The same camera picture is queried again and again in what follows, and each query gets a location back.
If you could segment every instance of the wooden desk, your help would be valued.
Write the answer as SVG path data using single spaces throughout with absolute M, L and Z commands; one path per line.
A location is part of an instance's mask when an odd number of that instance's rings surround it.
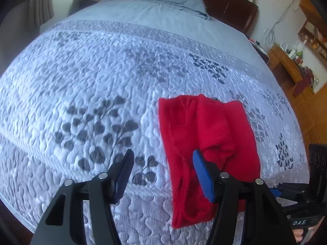
M 310 143 L 327 144 L 327 83 L 316 94 L 307 86 L 294 97 L 295 85 L 303 79 L 296 64 L 277 46 L 272 47 L 268 55 L 268 67 L 294 110 L 308 155 Z

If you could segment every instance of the black device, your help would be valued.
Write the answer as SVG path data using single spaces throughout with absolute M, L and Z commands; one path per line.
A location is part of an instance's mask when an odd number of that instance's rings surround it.
M 294 245 L 292 228 L 316 225 L 327 214 L 327 146 L 311 144 L 310 183 L 280 183 L 270 189 L 261 178 L 242 182 L 206 161 L 199 150 L 193 153 L 193 165 L 203 193 L 218 210 L 207 245 L 232 245 L 238 201 L 246 210 L 241 245 Z M 68 179 L 60 187 L 45 211 L 31 245 L 85 245 L 82 201 L 90 201 L 95 245 L 121 245 L 110 210 L 122 198 L 134 165 L 134 153 L 128 150 L 121 162 L 114 163 L 87 182 Z M 296 201 L 282 207 L 276 197 Z

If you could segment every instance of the wooden floor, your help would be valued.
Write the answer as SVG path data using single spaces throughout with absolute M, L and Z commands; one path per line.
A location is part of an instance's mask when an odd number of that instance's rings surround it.
M 0 200 L 0 244 L 29 245 L 32 236 Z

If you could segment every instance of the white quilted bedspread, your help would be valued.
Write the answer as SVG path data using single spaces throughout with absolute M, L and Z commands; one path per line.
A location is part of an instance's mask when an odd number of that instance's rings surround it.
M 245 43 L 239 32 L 233 36 Z M 224 43 L 226 49 L 236 44 L 234 53 L 223 51 Z M 35 231 L 65 179 L 89 180 L 131 148 L 136 159 L 130 181 L 120 204 L 112 207 L 122 244 L 205 244 L 210 222 L 171 227 L 170 175 L 157 109 L 160 97 L 181 94 L 240 100 L 256 136 L 261 177 L 269 186 L 308 182 L 305 148 L 289 102 L 262 61 L 246 61 L 258 60 L 253 49 L 238 58 L 244 48 L 237 43 L 221 40 L 220 48 L 212 47 L 126 22 L 57 24 L 0 78 L 1 200 Z M 92 244 L 87 203 L 84 211 Z M 242 219 L 239 213 L 235 243 Z

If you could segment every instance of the red cloth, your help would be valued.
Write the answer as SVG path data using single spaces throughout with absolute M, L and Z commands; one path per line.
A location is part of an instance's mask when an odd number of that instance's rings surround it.
M 255 137 L 239 101 L 222 103 L 204 95 L 160 98 L 159 121 L 173 189 L 174 228 L 209 221 L 217 209 L 197 179 L 195 149 L 238 180 L 252 182 L 260 176 Z

